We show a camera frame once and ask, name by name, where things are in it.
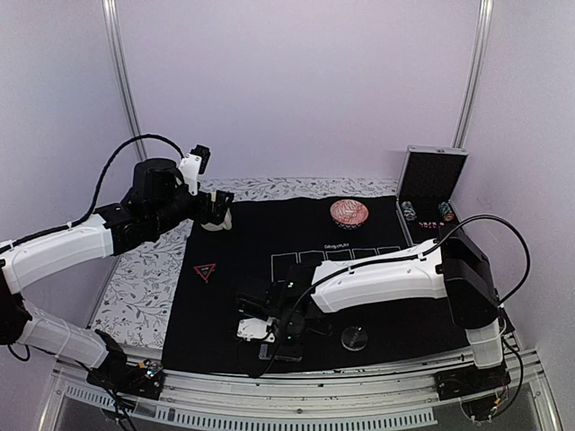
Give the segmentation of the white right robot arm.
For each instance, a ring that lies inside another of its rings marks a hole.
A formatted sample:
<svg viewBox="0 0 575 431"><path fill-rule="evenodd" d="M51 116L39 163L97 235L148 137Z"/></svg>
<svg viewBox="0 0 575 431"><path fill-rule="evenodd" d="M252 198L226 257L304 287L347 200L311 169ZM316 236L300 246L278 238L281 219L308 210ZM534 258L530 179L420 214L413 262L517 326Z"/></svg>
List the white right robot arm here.
<svg viewBox="0 0 575 431"><path fill-rule="evenodd" d="M329 313L372 303L427 298L448 300L453 323L464 330L473 363L464 373L471 391L496 381L502 364L500 314L505 298L493 284L491 264L464 227L481 220L518 229L496 215L473 215L437 239L408 249L353 260L296 263L279 283L279 292L264 300L239 294L243 314L236 335L274 346L273 356L297 343L306 324Z"/></svg>

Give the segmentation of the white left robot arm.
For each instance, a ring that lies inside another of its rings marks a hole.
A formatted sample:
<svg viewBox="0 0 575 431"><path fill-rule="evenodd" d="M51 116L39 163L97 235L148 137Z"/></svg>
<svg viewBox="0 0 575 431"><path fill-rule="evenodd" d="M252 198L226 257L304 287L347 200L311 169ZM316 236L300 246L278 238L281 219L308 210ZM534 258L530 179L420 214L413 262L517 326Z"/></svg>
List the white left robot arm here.
<svg viewBox="0 0 575 431"><path fill-rule="evenodd" d="M175 162L151 158L134 167L126 196L104 207L93 200L79 219L1 245L1 343L35 347L98 370L115 390L134 380L112 336L59 319L31 303L23 290L41 279L94 259L119 256L160 237L185 220L231 227L230 192L207 193L199 176L210 151L196 145Z"/></svg>

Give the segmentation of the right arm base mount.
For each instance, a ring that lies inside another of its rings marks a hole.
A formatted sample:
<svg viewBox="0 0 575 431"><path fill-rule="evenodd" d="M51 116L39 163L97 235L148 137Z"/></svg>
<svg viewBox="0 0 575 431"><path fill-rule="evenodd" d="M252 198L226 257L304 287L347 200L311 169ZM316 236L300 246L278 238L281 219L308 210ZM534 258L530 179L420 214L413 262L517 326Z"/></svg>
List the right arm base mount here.
<svg viewBox="0 0 575 431"><path fill-rule="evenodd" d="M474 422L491 421L509 395L511 378L505 361L491 368L475 365L433 374L440 400L454 400L473 396L460 407Z"/></svg>

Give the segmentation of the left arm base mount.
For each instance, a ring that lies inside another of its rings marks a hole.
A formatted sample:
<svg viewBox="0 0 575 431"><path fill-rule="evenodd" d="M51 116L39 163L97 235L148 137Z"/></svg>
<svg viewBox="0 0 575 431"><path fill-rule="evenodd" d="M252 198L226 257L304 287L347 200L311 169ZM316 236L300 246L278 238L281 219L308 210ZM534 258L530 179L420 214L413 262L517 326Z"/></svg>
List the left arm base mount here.
<svg viewBox="0 0 575 431"><path fill-rule="evenodd" d="M107 356L99 367L88 372L86 381L114 393L159 400L164 387L163 364L149 358L130 364L124 350L109 334L100 330L95 333L103 340Z"/></svg>

